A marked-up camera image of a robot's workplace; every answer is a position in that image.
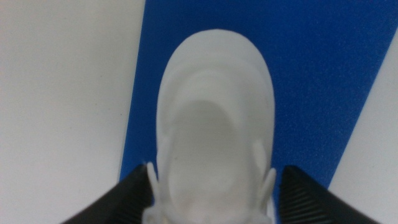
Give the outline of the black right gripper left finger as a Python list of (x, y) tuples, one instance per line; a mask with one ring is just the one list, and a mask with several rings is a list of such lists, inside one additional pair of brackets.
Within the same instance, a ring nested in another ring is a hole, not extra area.
[(97, 201), (65, 221), (66, 224), (140, 224), (153, 193), (147, 166), (138, 165)]

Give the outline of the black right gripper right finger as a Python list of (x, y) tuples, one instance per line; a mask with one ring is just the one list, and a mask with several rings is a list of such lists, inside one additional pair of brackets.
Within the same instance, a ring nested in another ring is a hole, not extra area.
[(278, 212), (283, 224), (376, 224), (333, 195), (297, 166), (285, 166)]

